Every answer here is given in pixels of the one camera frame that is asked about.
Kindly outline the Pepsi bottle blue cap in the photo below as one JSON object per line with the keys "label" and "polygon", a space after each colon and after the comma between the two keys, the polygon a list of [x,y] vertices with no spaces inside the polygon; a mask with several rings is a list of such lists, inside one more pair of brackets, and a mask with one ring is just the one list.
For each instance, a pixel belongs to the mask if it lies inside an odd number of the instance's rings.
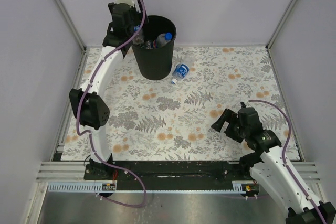
{"label": "Pepsi bottle blue cap", "polygon": [[153,40],[152,42],[152,48],[160,48],[165,46],[167,43],[169,43],[173,38],[173,35],[171,33],[165,33],[165,34],[160,34],[158,37]]}

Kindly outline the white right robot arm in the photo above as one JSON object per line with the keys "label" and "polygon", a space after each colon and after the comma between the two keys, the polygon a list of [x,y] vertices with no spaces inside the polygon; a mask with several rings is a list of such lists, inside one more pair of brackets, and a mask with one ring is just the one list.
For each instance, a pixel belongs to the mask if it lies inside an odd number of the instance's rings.
{"label": "white right robot arm", "polygon": [[263,127],[253,107],[242,106],[238,112],[225,109],[212,129],[241,143],[245,141],[252,153],[239,159],[243,179],[258,182],[268,195],[283,208],[286,223],[333,223],[335,207],[323,202],[303,180],[286,156],[277,135]]}

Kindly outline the clear bottle red cap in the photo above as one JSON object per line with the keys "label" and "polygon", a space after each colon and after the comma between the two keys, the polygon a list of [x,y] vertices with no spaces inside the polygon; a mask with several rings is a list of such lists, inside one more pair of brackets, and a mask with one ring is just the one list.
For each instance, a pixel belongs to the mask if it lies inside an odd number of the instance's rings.
{"label": "clear bottle red cap", "polygon": [[142,48],[152,49],[153,48],[153,41],[152,40],[145,41],[142,45]]}

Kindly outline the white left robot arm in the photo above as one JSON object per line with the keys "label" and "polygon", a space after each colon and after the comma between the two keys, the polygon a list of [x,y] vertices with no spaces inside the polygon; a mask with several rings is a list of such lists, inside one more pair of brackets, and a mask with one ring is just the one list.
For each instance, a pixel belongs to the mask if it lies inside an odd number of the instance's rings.
{"label": "white left robot arm", "polygon": [[96,174],[102,179],[109,179],[114,173],[106,135],[110,109],[103,100],[104,93],[117,64],[125,58],[131,46],[134,28],[146,21],[145,11],[137,10],[134,4],[109,3],[108,9],[112,21],[99,59],[81,87],[69,92],[77,134],[88,134],[91,148],[89,162],[96,166]]}

